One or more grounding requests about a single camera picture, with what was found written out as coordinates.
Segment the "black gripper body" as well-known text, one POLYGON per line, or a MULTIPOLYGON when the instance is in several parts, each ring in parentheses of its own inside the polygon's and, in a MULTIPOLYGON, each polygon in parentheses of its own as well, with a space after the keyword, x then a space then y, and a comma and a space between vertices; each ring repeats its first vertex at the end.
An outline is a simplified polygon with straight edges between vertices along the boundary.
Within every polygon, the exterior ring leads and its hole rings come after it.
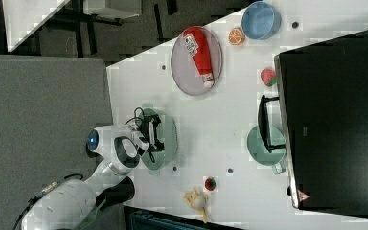
POLYGON ((161 125, 161 119, 158 115, 144 114, 140 118, 139 130, 149 142, 148 152, 161 152, 164 149, 164 144, 159 140, 157 134, 157 128, 161 125))

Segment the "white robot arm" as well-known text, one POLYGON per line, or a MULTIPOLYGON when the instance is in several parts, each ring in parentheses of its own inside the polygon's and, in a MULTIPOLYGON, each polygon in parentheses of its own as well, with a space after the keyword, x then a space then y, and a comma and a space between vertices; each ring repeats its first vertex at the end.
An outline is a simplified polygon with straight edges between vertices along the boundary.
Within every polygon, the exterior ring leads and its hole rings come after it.
POLYGON ((102 161, 85 180, 64 178, 32 199, 21 218, 21 230, 74 230, 95 209, 97 197, 121 184, 141 158, 160 150, 157 134, 165 120, 146 113, 123 125, 98 126, 87 138, 87 149, 102 161))

